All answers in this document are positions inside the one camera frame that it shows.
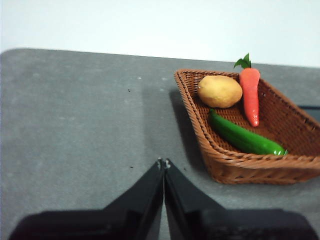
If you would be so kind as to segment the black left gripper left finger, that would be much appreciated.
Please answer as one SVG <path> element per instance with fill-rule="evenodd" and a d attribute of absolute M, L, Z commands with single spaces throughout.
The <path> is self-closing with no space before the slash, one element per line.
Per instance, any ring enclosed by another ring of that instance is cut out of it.
<path fill-rule="evenodd" d="M 24 217 L 11 240 L 146 240 L 162 212 L 162 159 L 102 209 L 43 211 Z"/>

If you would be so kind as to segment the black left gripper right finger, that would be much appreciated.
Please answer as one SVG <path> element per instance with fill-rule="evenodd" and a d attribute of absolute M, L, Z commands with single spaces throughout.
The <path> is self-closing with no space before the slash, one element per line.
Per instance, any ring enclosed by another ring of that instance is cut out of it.
<path fill-rule="evenodd" d="M 307 219 L 282 209 L 227 209 L 167 158 L 164 195 L 173 240 L 317 240 Z"/>

